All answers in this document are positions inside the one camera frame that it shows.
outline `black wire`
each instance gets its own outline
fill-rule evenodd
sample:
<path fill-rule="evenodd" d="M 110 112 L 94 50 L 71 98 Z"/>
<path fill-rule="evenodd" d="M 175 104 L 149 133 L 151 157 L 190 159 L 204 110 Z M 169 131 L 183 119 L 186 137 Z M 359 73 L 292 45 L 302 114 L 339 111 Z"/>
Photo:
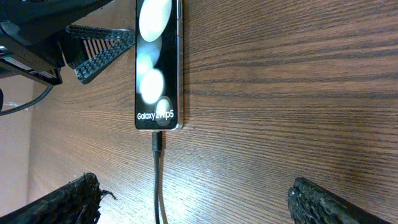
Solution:
<path fill-rule="evenodd" d="M 162 153 L 162 132 L 152 133 L 152 150 L 155 159 L 155 180 L 154 180 L 154 208 L 156 224 L 160 223 L 159 218 L 159 162 Z"/>
<path fill-rule="evenodd" d="M 30 101 L 28 103 L 25 103 L 24 105 L 20 105 L 20 106 L 17 106 L 17 107 L 15 107 L 13 109 L 9 109 L 9 110 L 6 110 L 6 111 L 0 111 L 0 116 L 4 116 L 4 115 L 7 115 L 7 114 L 15 113 L 15 112 L 18 112 L 20 110 L 23 110 L 23 109 L 26 109 L 26 108 L 28 108 L 30 106 L 35 105 L 36 103 L 38 103 L 41 100 L 43 100 L 45 98 L 45 96 L 47 96 L 48 93 L 50 93 L 51 89 L 52 89 L 52 86 L 47 87 L 43 91 L 43 93 L 40 94 L 40 96 L 38 96 L 36 99 L 34 99 L 34 100 L 32 100 L 32 101 Z"/>

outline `tabletop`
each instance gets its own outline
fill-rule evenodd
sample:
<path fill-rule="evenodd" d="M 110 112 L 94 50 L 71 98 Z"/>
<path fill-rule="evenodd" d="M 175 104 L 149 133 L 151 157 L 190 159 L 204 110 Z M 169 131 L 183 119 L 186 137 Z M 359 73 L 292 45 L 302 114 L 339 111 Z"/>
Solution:
<path fill-rule="evenodd" d="M 77 24 L 134 20 L 135 1 L 115 0 Z M 296 177 L 397 221 L 397 1 L 185 1 L 184 46 L 185 125 L 164 134 L 164 223 L 293 223 Z M 89 85 L 64 68 L 34 107 L 30 202 L 93 172 L 118 198 L 102 201 L 100 223 L 154 222 L 134 54 Z"/>

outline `thin black wire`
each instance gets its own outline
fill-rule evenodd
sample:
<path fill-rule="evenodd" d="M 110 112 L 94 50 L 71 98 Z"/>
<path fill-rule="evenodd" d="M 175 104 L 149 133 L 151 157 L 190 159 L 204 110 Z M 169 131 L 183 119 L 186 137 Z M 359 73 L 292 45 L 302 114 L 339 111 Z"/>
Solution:
<path fill-rule="evenodd" d="M 45 96 L 47 96 L 50 93 L 51 89 L 52 89 L 52 86 L 47 87 L 43 91 L 43 93 L 40 94 L 40 96 L 38 96 L 36 99 L 34 99 L 34 100 L 32 100 L 32 101 L 30 101 L 28 103 L 25 103 L 24 105 L 20 105 L 20 106 L 17 106 L 17 107 L 15 107 L 13 109 L 9 109 L 9 110 L 6 110 L 6 111 L 0 111 L 0 116 L 4 116 L 4 115 L 7 115 L 7 114 L 15 113 L 15 112 L 18 112 L 20 110 L 23 110 L 23 109 L 26 109 L 26 108 L 28 108 L 30 106 L 35 105 L 36 103 L 38 103 L 41 100 L 43 100 L 45 98 Z"/>
<path fill-rule="evenodd" d="M 156 224 L 160 223 L 159 220 L 159 157 L 155 157 L 155 184 L 154 184 L 154 208 L 155 208 L 155 221 Z"/>

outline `charging cable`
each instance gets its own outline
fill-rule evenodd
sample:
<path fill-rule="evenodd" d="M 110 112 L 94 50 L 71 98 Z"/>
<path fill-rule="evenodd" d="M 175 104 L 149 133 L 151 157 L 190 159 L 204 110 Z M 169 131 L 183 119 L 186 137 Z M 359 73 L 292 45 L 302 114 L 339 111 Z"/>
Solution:
<path fill-rule="evenodd" d="M 159 163 L 162 155 L 162 132 L 156 131 L 152 133 L 152 150 L 155 159 L 155 180 L 154 180 L 154 208 L 156 224 L 159 220 Z"/>

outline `brown wooden surface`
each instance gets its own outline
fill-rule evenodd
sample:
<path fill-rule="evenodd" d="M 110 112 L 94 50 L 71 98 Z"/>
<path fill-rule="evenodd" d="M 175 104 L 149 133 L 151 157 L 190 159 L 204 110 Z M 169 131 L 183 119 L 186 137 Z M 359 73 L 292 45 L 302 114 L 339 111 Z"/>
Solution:
<path fill-rule="evenodd" d="M 134 1 L 79 24 L 134 28 Z M 292 223 L 306 177 L 398 219 L 398 2 L 185 1 L 185 127 L 168 132 L 168 223 Z M 101 223 L 153 223 L 149 132 L 134 128 L 134 50 L 89 85 L 69 68 L 35 106 L 29 201 L 94 172 Z M 35 87 L 35 94 L 43 88 Z"/>

